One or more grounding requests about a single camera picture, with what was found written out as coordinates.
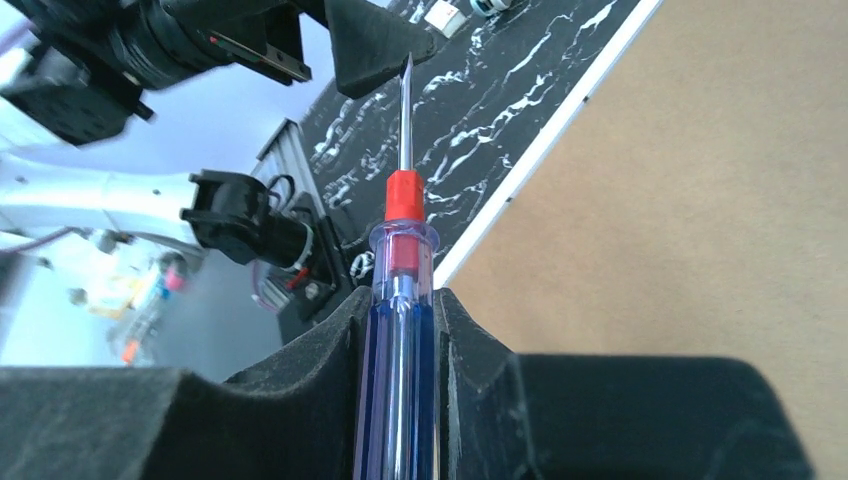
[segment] pink object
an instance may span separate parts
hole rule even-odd
[[[165,272],[165,288],[172,292],[178,292],[185,286],[185,277],[180,276],[176,267],[173,265],[168,267]]]

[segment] metal shaft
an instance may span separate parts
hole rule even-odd
[[[412,54],[406,58],[406,69],[400,77],[400,145],[398,169],[412,170]]]

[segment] black marble surface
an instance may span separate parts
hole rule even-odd
[[[432,2],[390,9],[423,20]],[[413,145],[426,182],[436,262],[456,242],[639,0],[515,0],[470,21],[413,72]],[[399,84],[350,100],[334,85],[301,122],[304,149],[345,247],[382,221],[385,182],[397,167]]]

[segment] screwdriver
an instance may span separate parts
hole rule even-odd
[[[398,170],[386,184],[385,222],[369,237],[373,305],[357,411],[353,478],[431,480],[438,464],[439,391],[433,252],[424,181],[412,165],[412,56],[401,77]]]

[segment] marble countertop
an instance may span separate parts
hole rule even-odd
[[[544,159],[660,0],[516,0],[470,17],[413,72],[413,158],[444,286]],[[422,22],[431,2],[389,8]],[[399,83],[350,100],[334,84],[301,122],[304,149],[344,247],[382,221],[397,166]]]

